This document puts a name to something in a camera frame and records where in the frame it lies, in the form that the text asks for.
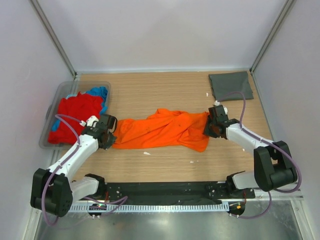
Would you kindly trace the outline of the orange t shirt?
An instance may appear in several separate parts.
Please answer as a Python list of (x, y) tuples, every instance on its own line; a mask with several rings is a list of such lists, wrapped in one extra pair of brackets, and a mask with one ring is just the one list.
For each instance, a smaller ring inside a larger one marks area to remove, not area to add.
[(204, 135), (208, 112), (189, 113), (159, 108), (146, 119), (122, 119), (114, 132), (115, 149), (149, 149), (183, 146), (204, 152), (209, 137)]

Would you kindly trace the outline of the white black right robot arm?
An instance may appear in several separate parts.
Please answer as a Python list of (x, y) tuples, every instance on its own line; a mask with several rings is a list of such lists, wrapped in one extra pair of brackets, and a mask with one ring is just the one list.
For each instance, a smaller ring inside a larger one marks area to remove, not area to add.
[(244, 189), (259, 188), (281, 193), (297, 191), (301, 185), (301, 172), (284, 141), (273, 142), (249, 130), (241, 120), (230, 119), (223, 105), (208, 109), (203, 134), (223, 138), (242, 147), (253, 156), (253, 171), (242, 171), (227, 177), (225, 192), (237, 198)]

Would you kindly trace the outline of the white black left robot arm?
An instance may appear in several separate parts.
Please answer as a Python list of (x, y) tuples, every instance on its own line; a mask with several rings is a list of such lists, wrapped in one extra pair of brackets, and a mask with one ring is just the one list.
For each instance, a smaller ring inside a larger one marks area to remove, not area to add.
[(106, 194), (105, 179), (92, 173), (80, 181), (74, 175), (84, 162), (98, 149), (108, 150), (116, 141), (114, 131), (118, 120), (109, 114), (99, 118), (91, 116), (81, 121), (81, 133), (74, 129), (73, 146), (47, 169), (39, 168), (32, 178), (30, 205), (34, 209), (57, 217), (65, 216), (72, 204), (87, 196), (101, 200)]

